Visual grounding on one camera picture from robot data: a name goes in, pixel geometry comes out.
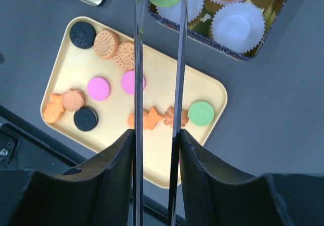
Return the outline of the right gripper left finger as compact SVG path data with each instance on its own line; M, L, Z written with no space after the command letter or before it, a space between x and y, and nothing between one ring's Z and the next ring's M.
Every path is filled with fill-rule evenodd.
M126 225L134 131L64 174L1 172L1 225Z

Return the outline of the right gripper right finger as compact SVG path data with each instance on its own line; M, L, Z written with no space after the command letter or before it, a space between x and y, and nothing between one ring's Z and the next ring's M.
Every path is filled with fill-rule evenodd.
M253 176L181 131L180 172L188 225L323 225L323 176Z

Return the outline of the metal serving tongs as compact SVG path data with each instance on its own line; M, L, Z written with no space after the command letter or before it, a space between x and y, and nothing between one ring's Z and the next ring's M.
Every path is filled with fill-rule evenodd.
M133 224L143 224L143 33L144 10L147 0L135 0L135 85L134 85L134 129L135 156L133 172ZM180 152L180 131L182 120L182 100L185 75L185 55L187 47L187 0L181 0L180 31L174 99L173 137L171 152L168 225L176 224L176 196Z

